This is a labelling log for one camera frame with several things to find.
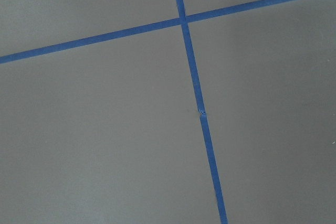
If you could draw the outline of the long blue tape strip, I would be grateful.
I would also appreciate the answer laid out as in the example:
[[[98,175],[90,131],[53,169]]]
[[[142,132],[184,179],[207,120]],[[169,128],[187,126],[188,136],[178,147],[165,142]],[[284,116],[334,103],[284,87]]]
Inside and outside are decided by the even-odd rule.
[[[185,12],[184,0],[176,0],[177,10],[179,13],[180,26],[183,34],[183,40],[188,60],[188,66],[192,78],[192,84],[194,89],[194,95],[196,100],[196,106],[199,113],[199,120],[202,128],[204,144],[207,153],[207,159],[209,168],[211,171],[211,177],[217,202],[217,209],[221,223],[228,223],[228,218],[225,209],[225,203],[223,199],[221,181],[218,174],[218,168],[216,164],[216,156],[213,148],[211,132],[208,124],[207,113],[203,101],[203,94],[201,83],[199,80],[198,69],[195,59],[194,48],[192,44],[192,38],[190,34],[190,28],[188,26],[187,15]]]

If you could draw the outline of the crossing blue tape strip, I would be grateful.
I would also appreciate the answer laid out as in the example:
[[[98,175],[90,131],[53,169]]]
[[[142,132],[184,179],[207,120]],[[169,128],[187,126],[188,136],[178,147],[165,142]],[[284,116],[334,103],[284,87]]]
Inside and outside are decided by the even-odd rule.
[[[271,5],[282,4],[286,2],[297,1],[297,0],[258,0],[248,3],[238,4],[234,6],[223,7],[214,10],[208,10],[206,12],[196,13],[192,15],[187,15],[186,21],[188,23],[198,22],[201,20],[211,19],[219,16],[225,16],[233,13],[244,12],[251,9],[262,8]],[[174,27],[180,25],[180,19],[168,19],[161,22],[136,26],[132,28],[127,28],[123,30],[113,31],[110,33],[105,33],[101,35],[91,36],[87,38],[81,38],[77,40],[67,41],[60,44],[50,45],[46,47],[36,48],[32,50],[17,52],[14,54],[9,54],[1,56],[1,64],[13,62],[17,60],[27,59],[31,57],[51,54],[58,51],[64,51],[72,48],[83,47],[87,45],[92,45],[104,41],[114,40],[123,37],[129,37],[132,35],[137,35],[141,33],[147,33],[154,30],[160,30],[164,28]]]

